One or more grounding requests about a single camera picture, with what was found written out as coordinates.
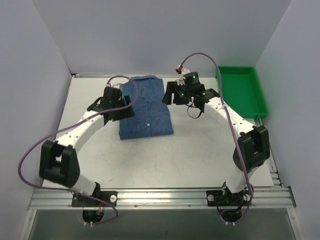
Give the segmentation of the blue checkered long sleeve shirt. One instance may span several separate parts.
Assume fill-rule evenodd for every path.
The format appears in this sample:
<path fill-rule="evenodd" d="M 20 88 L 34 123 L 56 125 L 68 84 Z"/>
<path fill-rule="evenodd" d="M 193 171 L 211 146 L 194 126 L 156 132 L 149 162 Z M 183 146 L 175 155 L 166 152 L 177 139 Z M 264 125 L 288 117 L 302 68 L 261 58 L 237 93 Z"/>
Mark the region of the blue checkered long sleeve shirt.
<path fill-rule="evenodd" d="M 174 133 L 170 111 L 162 103 L 165 95 L 164 82 L 154 75 L 135 76 L 122 85 L 122 92 L 131 100 L 138 98 L 132 105 L 135 116 L 119 121 L 121 140 L 151 138 Z"/>

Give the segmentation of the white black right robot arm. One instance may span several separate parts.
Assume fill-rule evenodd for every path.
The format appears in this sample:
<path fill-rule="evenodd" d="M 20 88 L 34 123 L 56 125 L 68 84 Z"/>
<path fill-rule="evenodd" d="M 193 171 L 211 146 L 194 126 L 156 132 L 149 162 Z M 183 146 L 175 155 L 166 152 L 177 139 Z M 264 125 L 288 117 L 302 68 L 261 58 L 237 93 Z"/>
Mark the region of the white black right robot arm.
<path fill-rule="evenodd" d="M 235 143 L 232 155 L 235 168 L 223 184 L 221 197 L 226 204 L 232 205 L 239 200 L 244 190 L 252 195 L 250 179 L 270 158 L 268 130 L 242 118 L 224 102 L 222 93 L 212 88 L 206 89 L 197 72 L 183 72 L 179 79 L 169 81 L 162 102 L 166 105 L 190 104 L 231 131 Z"/>

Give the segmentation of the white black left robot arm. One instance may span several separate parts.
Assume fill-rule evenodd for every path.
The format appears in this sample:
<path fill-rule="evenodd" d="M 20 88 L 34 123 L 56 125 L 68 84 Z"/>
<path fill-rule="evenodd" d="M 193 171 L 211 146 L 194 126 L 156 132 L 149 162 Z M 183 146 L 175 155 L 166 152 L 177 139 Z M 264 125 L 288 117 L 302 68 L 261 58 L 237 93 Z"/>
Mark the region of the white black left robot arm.
<path fill-rule="evenodd" d="M 78 153 L 85 143 L 108 122 L 124 120 L 135 115 L 128 95 L 120 85 L 104 88 L 84 112 L 75 127 L 54 141 L 41 146 L 39 176 L 52 183 L 83 194 L 90 206 L 101 201 L 100 185 L 81 174 Z"/>

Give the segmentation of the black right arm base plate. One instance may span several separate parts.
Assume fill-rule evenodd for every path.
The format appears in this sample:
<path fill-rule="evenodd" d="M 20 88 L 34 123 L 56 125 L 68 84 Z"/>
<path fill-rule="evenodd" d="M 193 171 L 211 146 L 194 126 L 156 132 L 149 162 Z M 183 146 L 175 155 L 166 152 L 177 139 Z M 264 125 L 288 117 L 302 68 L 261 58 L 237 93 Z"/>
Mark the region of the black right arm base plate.
<path fill-rule="evenodd" d="M 231 193 L 227 189 L 207 190 L 206 201 L 210 207 L 240 207 L 247 206 L 251 196 L 247 190 Z"/>

